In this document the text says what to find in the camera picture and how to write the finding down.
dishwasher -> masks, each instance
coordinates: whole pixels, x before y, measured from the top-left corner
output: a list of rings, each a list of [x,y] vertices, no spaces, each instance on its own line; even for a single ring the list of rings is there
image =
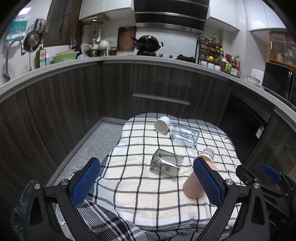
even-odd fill
[[[244,163],[264,133],[270,115],[242,94],[231,93],[219,124]]]

microwave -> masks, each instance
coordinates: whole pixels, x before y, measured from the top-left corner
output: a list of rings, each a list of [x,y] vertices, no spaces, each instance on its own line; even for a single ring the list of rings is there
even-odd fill
[[[267,62],[262,86],[277,93],[296,106],[295,71],[285,66]]]

green basin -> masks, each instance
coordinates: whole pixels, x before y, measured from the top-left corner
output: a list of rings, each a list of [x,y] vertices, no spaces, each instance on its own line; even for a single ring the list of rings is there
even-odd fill
[[[66,52],[66,53],[60,53],[57,54],[56,56],[52,57],[54,59],[55,63],[63,62],[63,61],[68,61],[68,60],[73,60],[76,59],[77,54],[79,51],[71,51],[71,52]]]

floor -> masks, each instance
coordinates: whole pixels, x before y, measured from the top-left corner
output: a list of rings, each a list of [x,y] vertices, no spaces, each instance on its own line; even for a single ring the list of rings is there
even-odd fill
[[[122,127],[123,125],[103,122],[76,152],[60,176],[56,179],[54,185],[57,185],[62,179],[70,179],[72,177],[70,172],[75,171],[76,168],[83,167],[91,157],[96,157],[102,161],[117,145]],[[70,230],[65,224],[65,220],[58,205],[56,208],[56,216],[65,236],[74,240]]]

pink cup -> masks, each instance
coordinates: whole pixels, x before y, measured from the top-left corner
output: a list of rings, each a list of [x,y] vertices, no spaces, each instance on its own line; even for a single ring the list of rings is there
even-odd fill
[[[214,163],[210,161],[206,161],[206,163],[212,168],[212,170],[218,171]],[[192,199],[200,198],[205,194],[205,191],[194,172],[192,172],[184,182],[183,192],[188,198]]]

